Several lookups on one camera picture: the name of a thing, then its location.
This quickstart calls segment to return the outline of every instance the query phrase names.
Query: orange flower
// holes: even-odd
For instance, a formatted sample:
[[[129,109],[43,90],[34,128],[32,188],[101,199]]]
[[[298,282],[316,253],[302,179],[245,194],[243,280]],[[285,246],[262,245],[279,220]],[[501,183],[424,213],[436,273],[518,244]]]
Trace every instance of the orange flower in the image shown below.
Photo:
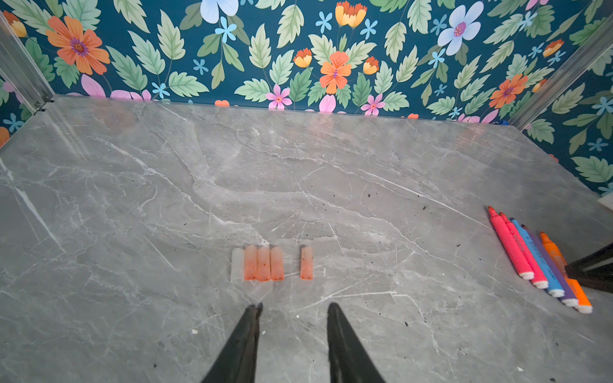
[[[11,29],[17,37],[26,37],[28,33],[26,32],[26,26],[15,16],[14,14],[4,11],[2,13],[4,17],[6,17],[6,21],[9,22]]]
[[[367,10],[368,8],[362,4],[350,6],[348,1],[338,2],[335,10],[338,25],[348,25],[355,28],[364,20]]]
[[[349,56],[345,52],[334,52],[330,55],[330,62],[327,61],[321,67],[322,76],[319,79],[322,88],[326,88],[327,94],[335,94],[337,87],[343,89],[347,85],[345,76],[351,74]]]
[[[92,74],[92,69],[101,75],[107,71],[102,63],[110,64],[109,53],[98,48],[102,45],[100,37],[91,29],[83,33],[83,25],[80,21],[71,17],[64,17],[64,23],[54,16],[49,19],[49,26],[54,31],[46,31],[49,42],[58,50],[58,56],[68,65],[77,63],[77,69],[81,73]]]
[[[364,62],[364,74],[372,75],[377,73],[377,71],[379,71],[379,60],[375,59],[372,56],[366,59],[366,61]]]
[[[296,54],[296,57],[294,57],[294,64],[298,65],[301,68],[306,68],[309,65],[311,65],[312,59],[313,59],[313,54],[311,53],[311,50],[308,48],[305,48],[303,50],[298,51],[298,53]]]
[[[522,74],[516,75],[510,80],[506,80],[500,84],[500,89],[492,93],[490,97],[490,108],[500,109],[505,104],[510,104],[516,98],[516,94],[520,94],[526,88],[528,76]]]
[[[549,44],[545,48],[545,51],[543,52],[543,57],[551,56],[552,54],[557,52],[562,47],[562,45],[564,45],[563,40],[552,41],[551,44]]]

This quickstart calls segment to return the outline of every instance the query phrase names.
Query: marker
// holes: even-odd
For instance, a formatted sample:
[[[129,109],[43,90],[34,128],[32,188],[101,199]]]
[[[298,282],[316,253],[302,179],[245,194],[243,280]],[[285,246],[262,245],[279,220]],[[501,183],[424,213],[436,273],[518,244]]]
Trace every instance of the marker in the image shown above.
[[[534,257],[532,256],[532,253],[528,249],[528,246],[526,246],[526,243],[522,239],[522,236],[517,231],[517,227],[515,227],[515,225],[509,221],[509,219],[504,215],[504,213],[500,212],[499,214],[504,220],[506,227],[509,228],[511,235],[519,245],[519,248],[522,250],[524,258],[526,258],[526,261],[528,261],[530,268],[532,268],[532,271],[535,274],[535,277],[532,279],[532,284],[536,286],[537,289],[547,289],[549,287],[549,282],[547,281],[547,278],[545,278],[545,274],[543,274],[541,267],[536,263]]]
[[[491,206],[488,206],[487,209],[490,212],[490,221],[494,226],[494,230],[496,231],[496,234],[498,234],[498,237],[500,238],[500,241],[502,242],[506,253],[511,259],[513,267],[515,267],[515,270],[517,271],[517,274],[519,274],[519,276],[523,279],[534,278],[535,274],[532,271],[532,268],[522,254],[522,250],[519,248],[519,245],[515,241],[515,238],[511,236],[511,233],[506,227],[506,224],[504,223],[502,217],[496,214],[496,211]]]
[[[579,285],[579,282],[576,279],[569,278],[566,274],[567,263],[564,259],[564,256],[560,252],[560,249],[558,249],[558,246],[555,243],[551,242],[547,234],[543,232],[541,232],[541,239],[543,241],[543,247],[545,248],[545,250],[547,250],[549,256],[554,261],[555,265],[564,276],[564,279],[566,279],[566,282],[570,286],[571,290],[579,300],[579,305],[576,306],[575,309],[582,314],[591,314],[593,311],[592,304],[590,303],[590,300],[587,298],[585,292]]]

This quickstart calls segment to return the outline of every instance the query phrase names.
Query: pink flower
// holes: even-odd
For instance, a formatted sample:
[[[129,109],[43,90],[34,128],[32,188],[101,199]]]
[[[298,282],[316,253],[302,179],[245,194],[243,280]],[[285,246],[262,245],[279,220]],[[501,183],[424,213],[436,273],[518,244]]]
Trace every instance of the pink flower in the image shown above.
[[[333,94],[326,94],[321,102],[319,103],[319,112],[320,113],[332,113],[334,112],[334,108],[337,107],[337,100],[334,98]]]
[[[283,89],[283,92],[282,92],[281,87],[275,84],[275,87],[273,88],[273,90],[275,91],[274,93],[266,94],[266,98],[270,100],[268,109],[277,108],[277,109],[283,110],[285,109],[283,105],[292,104],[292,101],[289,98],[287,98],[287,96],[289,95],[289,88]]]
[[[381,101],[383,95],[380,94],[377,98],[374,98],[372,95],[368,95],[368,103],[362,105],[360,109],[365,110],[366,113],[364,115],[370,116],[371,114],[378,116],[379,108],[383,108],[385,106],[385,102]]]

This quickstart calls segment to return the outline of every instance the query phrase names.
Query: red marker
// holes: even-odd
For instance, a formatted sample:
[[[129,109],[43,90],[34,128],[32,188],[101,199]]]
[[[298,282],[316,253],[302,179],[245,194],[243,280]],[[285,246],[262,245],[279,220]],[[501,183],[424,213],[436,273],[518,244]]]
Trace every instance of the red marker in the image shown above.
[[[541,267],[536,263],[535,258],[532,256],[532,253],[530,252],[530,249],[528,249],[528,246],[526,246],[526,242],[524,242],[524,239],[520,235],[519,231],[517,231],[517,227],[515,227],[515,225],[512,224],[502,212],[500,212],[500,216],[506,224],[506,227],[509,228],[511,235],[513,236],[513,238],[515,238],[515,241],[519,245],[519,248],[522,250],[522,254],[524,255],[525,260],[528,261],[530,268],[535,274],[535,277],[532,278],[532,284],[539,289],[547,289],[549,287],[549,281],[545,277],[545,274],[543,274]]]
[[[523,279],[534,278],[535,274],[532,272],[532,268],[528,264],[522,250],[519,248],[519,245],[511,235],[502,217],[496,214],[496,211],[491,206],[488,206],[487,209],[490,211],[490,221],[494,226],[494,230],[496,230],[496,234],[498,234],[506,253],[509,254],[509,258],[511,259],[513,266],[515,266],[517,274],[519,274],[519,276]]]

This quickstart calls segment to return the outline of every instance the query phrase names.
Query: blue marker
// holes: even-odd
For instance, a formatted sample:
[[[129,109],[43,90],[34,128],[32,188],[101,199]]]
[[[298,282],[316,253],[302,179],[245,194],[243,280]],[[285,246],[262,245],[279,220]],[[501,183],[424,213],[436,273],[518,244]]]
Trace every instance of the blue marker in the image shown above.
[[[538,251],[538,248],[536,248],[535,243],[532,241],[532,238],[530,238],[530,235],[528,234],[526,229],[524,229],[514,218],[511,218],[511,222],[513,222],[515,227],[517,227],[519,235],[521,235],[524,242],[526,242],[526,246],[528,246],[528,249],[530,249],[530,252],[535,258],[536,263],[539,265],[541,271],[543,271],[543,274],[545,274],[545,277],[549,281],[549,287],[547,288],[547,292],[549,293],[549,295],[555,298],[563,297],[564,289],[562,289],[562,285],[560,285],[560,282],[558,282],[558,279],[551,271],[551,268],[549,268],[549,265],[547,264],[547,262],[545,262],[545,259],[541,255],[541,252]]]

